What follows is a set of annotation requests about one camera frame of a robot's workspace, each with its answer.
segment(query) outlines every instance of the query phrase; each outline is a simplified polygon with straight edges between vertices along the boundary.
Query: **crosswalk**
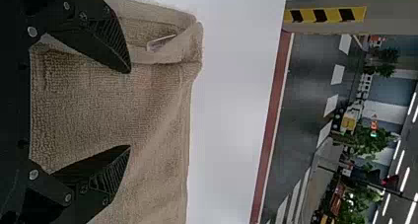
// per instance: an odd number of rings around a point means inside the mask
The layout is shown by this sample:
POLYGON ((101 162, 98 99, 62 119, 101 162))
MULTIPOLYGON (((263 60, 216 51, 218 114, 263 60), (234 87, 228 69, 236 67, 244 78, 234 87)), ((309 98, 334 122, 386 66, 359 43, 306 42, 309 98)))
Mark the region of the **crosswalk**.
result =
POLYGON ((269 220, 267 224, 298 224, 302 207, 307 193, 307 185, 310 178, 311 167, 305 172, 305 176, 299 180, 292 193, 286 196, 277 209, 275 221, 269 220))
MULTIPOLYGON (((351 39, 352 38, 349 35, 341 36, 339 49, 347 55, 350 49, 351 39)), ((345 66, 335 64, 330 85, 341 84, 343 80, 344 71, 345 66)), ((338 95, 334 95, 328 98, 323 116, 327 117, 330 113, 335 111, 337 103, 338 95)), ((329 123, 320 131, 316 149, 318 149, 320 144, 322 144, 322 142, 329 135, 331 125, 332 120, 330 120, 329 123)), ((292 193, 289 193, 283 200, 283 202, 280 204, 279 208, 277 209, 276 218, 269 220, 266 224, 300 224, 301 213, 307 194, 311 170, 311 167, 309 167, 306 170, 305 176, 296 183, 292 193)))

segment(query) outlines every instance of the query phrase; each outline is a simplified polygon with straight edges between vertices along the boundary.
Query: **white surface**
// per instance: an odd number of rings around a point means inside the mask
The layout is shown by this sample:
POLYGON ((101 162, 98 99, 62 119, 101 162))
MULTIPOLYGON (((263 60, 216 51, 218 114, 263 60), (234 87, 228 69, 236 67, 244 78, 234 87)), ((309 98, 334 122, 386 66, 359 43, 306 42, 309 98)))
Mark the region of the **white surface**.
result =
POLYGON ((298 207, 296 208, 295 223, 299 223, 299 217, 301 216, 302 204, 305 201, 305 194, 307 193, 307 184, 310 179, 311 167, 305 172, 304 182, 302 183, 301 194, 299 195, 298 207))
POLYGON ((394 172, 395 175, 399 174, 400 167, 402 166, 403 157, 405 156, 405 150, 402 150, 402 153, 400 154, 399 162, 396 166, 396 171, 394 172))
POLYGON ((416 80, 418 79, 418 71, 408 69, 395 69, 394 73, 390 77, 416 80))
POLYGON ((384 202, 382 216, 386 215, 386 211, 387 211, 387 207, 389 206, 389 202, 390 202, 390 193, 387 195, 386 201, 384 202))
POLYGON ((417 120, 417 115, 418 115, 418 105, 415 108, 415 113, 414 113, 414 116, 412 117, 412 123, 415 123, 415 121, 417 120))
POLYGON ((394 150, 394 154, 393 154, 393 160, 396 160, 397 153, 399 152, 399 147, 400 147, 401 142, 402 142, 402 140, 400 140, 400 139, 397 141, 396 149, 394 150))
POLYGON ((408 216, 406 217, 405 224, 410 224, 411 223, 412 216, 414 215, 415 208, 417 207, 416 201, 418 201, 418 193, 415 193, 414 200, 415 200, 415 202, 412 202, 412 204, 411 204, 411 208, 409 209, 408 216))
POLYGON ((408 114, 407 115, 410 115, 411 114, 412 107, 414 106, 415 98, 416 97, 417 97, 417 93, 415 92, 414 94, 412 94, 412 99, 411 99, 411 102, 409 103, 409 108, 408 108, 408 114))
POLYGON ((407 111, 408 107, 367 100, 363 110, 363 117, 372 118, 372 116, 376 114, 378 120, 403 124, 407 111))
POLYGON ((192 13, 205 31, 187 223, 248 223, 285 0, 145 1, 192 13))
POLYGON ((298 201, 299 190, 301 188, 301 181, 298 181, 296 186, 293 188, 292 199, 290 201, 289 212, 287 217, 287 224, 293 224, 293 215, 295 214, 296 202, 298 201))
POLYGON ((326 100, 326 107, 323 116, 327 116, 329 113, 333 112, 337 107, 338 94, 334 95, 326 100))
POLYGON ((335 64, 334 72, 332 73, 331 85, 340 84, 342 77, 344 76, 345 67, 339 64, 335 64))
POLYGON ((280 204, 279 209, 277 209, 276 224, 283 224, 283 219, 285 218, 286 207, 289 200, 289 195, 286 196, 285 200, 280 204))
POLYGON ((325 138, 329 135, 329 132, 331 131, 332 126, 332 120, 329 121, 328 124, 326 124, 323 129, 319 132, 319 138, 317 139, 316 148, 319 147, 319 145, 325 140, 325 138))
POLYGON ((408 182, 410 172, 411 172, 411 169, 408 167, 406 169, 405 176, 403 176, 402 185, 400 186, 400 189, 399 189, 401 192, 405 190, 405 186, 406 186, 406 183, 408 182))
POLYGON ((350 51, 351 36, 350 35, 341 35, 339 50, 343 51, 348 55, 350 51))
POLYGON ((378 216, 379 216, 379 211, 378 211, 378 210, 376 210, 376 212, 375 212, 375 217, 373 218, 373 222, 372 222, 372 224, 376 224, 376 221, 378 220, 378 216))

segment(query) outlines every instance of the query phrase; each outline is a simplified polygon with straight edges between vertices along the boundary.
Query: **green tree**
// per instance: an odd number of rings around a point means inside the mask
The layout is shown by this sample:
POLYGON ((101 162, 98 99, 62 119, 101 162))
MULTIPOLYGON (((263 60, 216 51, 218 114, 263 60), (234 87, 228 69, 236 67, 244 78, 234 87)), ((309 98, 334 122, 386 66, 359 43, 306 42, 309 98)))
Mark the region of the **green tree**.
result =
POLYGON ((335 145, 345 145, 354 149, 354 156, 370 155, 368 160, 374 160, 375 154, 381 152, 387 142, 392 139, 383 128, 377 130, 377 136, 371 136, 372 129, 362 124, 357 124, 354 135, 331 133, 335 145))
POLYGON ((371 202, 378 202, 381 196, 366 187, 355 186, 351 192, 347 192, 341 203, 337 224, 365 224, 364 211, 369 208, 371 202))

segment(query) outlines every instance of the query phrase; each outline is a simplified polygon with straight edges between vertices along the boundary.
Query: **terry cloth texture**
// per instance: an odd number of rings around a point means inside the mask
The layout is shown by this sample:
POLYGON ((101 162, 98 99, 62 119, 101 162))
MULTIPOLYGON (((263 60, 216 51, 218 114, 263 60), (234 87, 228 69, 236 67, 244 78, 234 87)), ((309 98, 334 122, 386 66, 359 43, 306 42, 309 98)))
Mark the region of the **terry cloth texture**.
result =
POLYGON ((91 223, 185 223, 190 92, 203 30, 193 16, 130 0, 105 0, 132 58, 120 74, 46 36, 31 49, 31 158, 52 173, 131 145, 113 203, 91 223), (150 40, 176 34, 157 52, 150 40))

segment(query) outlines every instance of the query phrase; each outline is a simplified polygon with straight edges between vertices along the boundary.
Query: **white line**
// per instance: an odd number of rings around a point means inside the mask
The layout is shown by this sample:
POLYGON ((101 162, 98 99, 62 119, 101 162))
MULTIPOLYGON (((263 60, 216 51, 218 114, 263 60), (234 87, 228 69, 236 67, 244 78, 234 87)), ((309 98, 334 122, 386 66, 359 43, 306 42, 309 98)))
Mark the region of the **white line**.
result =
POLYGON ((295 214, 296 201, 298 200, 300 187, 301 187, 301 181, 298 181, 296 186, 293 188, 292 199, 290 201, 290 206, 289 206, 288 218, 286 221, 287 224, 293 224, 293 215, 295 214))
POLYGON ((305 194, 307 193, 307 185, 310 179, 311 167, 305 172, 304 182, 302 184, 301 194, 299 195, 299 203, 298 208, 296 209, 296 216, 295 216, 295 223, 299 223, 299 217, 301 216, 302 212, 302 204, 305 201, 305 194))
POLYGON ((400 165, 402 165, 402 161, 403 161, 403 156, 405 156, 405 150, 402 150, 402 153, 400 154, 399 163, 397 164, 397 168, 394 173, 395 175, 399 174, 400 165))
POLYGON ((415 122, 415 120, 417 119, 417 115, 418 115, 418 105, 417 105, 417 108, 415 109, 415 114, 414 114, 414 117, 412 118, 412 122, 414 123, 415 122))
POLYGON ((390 202, 390 194, 387 195, 386 202, 384 203, 382 216, 384 216, 386 214, 387 207, 389 206, 389 202, 390 202))
POLYGON ((267 166, 267 173, 265 176, 264 181, 264 188, 262 190, 262 199, 259 206, 259 213, 258 213, 258 220, 257 222, 260 222, 261 219, 261 213, 262 213, 262 206, 264 205, 264 198, 265 198, 265 190, 267 189, 267 180, 268 176, 270 174, 270 166, 271 166, 271 160, 273 159, 273 151, 274 151, 274 145, 276 144, 276 135, 277 135, 277 128, 279 127, 279 118, 280 118, 280 111, 282 110, 282 104, 283 104, 283 95, 285 94, 285 86, 286 86, 286 80, 287 80, 287 73, 289 69, 289 63, 290 63, 290 55, 292 54, 292 47, 293 47, 293 39, 295 37, 295 34, 290 35, 290 42, 289 42, 289 51, 286 58, 286 67, 285 67, 285 75, 283 79, 283 85, 282 85, 282 92, 280 94, 280 101, 279 101, 279 108, 277 109, 277 118, 276 118, 276 125, 274 127, 274 134, 273 134, 273 144, 271 145, 271 151, 270 151, 270 157, 268 158, 268 166, 267 166))
POLYGON ((356 41, 356 43, 360 46, 360 48, 364 51, 365 49, 363 48, 363 45, 360 43, 359 39, 357 38, 357 36, 353 35, 353 39, 356 41))
POLYGON ((410 114, 411 114, 412 107, 414 106, 414 103, 415 103, 415 97, 416 97, 416 96, 417 96, 417 93, 414 93, 414 94, 412 95, 411 104, 409 105, 409 109, 408 109, 408 115, 410 115, 410 114))
POLYGON ((318 148, 319 145, 322 144, 323 141, 325 141, 326 137, 329 135, 329 132, 331 131, 331 126, 332 126, 332 120, 328 124, 326 124, 323 127, 323 129, 320 130, 319 137, 317 139, 316 148, 318 148))
POLYGON ((375 217, 373 218, 373 224, 376 224, 376 221, 378 220, 378 216, 379 216, 379 211, 378 210, 376 210, 376 212, 375 212, 375 217))
POLYGON ((332 73, 331 85, 340 84, 344 76, 345 67, 339 64, 335 64, 334 72, 332 73))
POLYGON ((334 111, 335 108, 337 107, 337 103, 338 103, 338 94, 328 98, 326 100, 326 107, 325 107, 325 112, 323 113, 323 116, 326 117, 329 113, 334 111))
POLYGON ((406 169, 405 176, 403 177, 402 185, 400 186, 400 191, 403 191, 405 189, 406 182, 408 181, 408 178, 409 178, 410 170, 411 169, 409 167, 406 169))
POLYGON ((338 49, 348 55, 348 52, 350 51, 350 44, 351 44, 351 36, 341 35, 340 45, 338 49))
POLYGON ((396 159, 397 152, 399 151, 399 147, 400 147, 400 142, 401 142, 401 140, 399 139, 399 141, 397 141, 397 144, 396 144, 396 150, 394 150, 393 160, 396 159))
POLYGON ((277 209, 276 224, 283 224, 283 219, 285 218, 288 200, 289 200, 289 195, 286 196, 285 200, 282 202, 282 204, 280 204, 279 209, 277 209))
POLYGON ((406 217, 405 224, 410 224, 411 223, 412 215, 414 215, 415 208, 417 207, 418 193, 415 193, 414 200, 415 201, 412 202, 411 208, 409 209, 409 213, 408 213, 408 216, 406 217))

